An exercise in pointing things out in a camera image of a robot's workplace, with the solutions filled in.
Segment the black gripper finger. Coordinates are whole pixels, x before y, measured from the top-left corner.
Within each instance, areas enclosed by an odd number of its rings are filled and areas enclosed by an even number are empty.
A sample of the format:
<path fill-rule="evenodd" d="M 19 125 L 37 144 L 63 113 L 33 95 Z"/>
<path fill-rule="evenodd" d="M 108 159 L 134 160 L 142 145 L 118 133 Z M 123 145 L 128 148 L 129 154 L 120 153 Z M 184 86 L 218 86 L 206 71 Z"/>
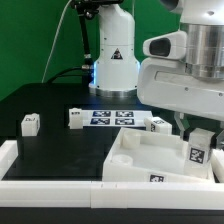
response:
<path fill-rule="evenodd" d="M 224 129 L 215 136 L 215 148 L 224 149 Z"/>

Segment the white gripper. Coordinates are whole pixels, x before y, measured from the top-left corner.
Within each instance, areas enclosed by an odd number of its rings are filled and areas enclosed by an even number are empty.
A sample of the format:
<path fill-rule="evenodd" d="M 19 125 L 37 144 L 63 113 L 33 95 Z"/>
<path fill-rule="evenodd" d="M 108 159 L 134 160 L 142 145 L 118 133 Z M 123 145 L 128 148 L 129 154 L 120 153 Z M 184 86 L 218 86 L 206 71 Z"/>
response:
<path fill-rule="evenodd" d="M 175 60 L 145 59 L 137 96 L 142 104 L 176 111 L 174 119 L 181 139 L 190 127 L 184 113 L 224 121 L 224 81 L 195 78 Z"/>

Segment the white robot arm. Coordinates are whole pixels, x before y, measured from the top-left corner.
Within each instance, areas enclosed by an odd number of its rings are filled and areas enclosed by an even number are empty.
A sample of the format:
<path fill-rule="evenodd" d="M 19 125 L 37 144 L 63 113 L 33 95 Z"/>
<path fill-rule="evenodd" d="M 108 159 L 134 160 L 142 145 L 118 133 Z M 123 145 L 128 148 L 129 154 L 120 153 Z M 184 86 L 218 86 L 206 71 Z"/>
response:
<path fill-rule="evenodd" d="M 159 0 L 180 15 L 178 30 L 143 43 L 134 55 L 135 21 L 124 0 L 72 0 L 84 19 L 99 17 L 100 56 L 92 62 L 90 91 L 103 96 L 136 93 L 145 105 L 218 120 L 224 147 L 224 0 Z"/>

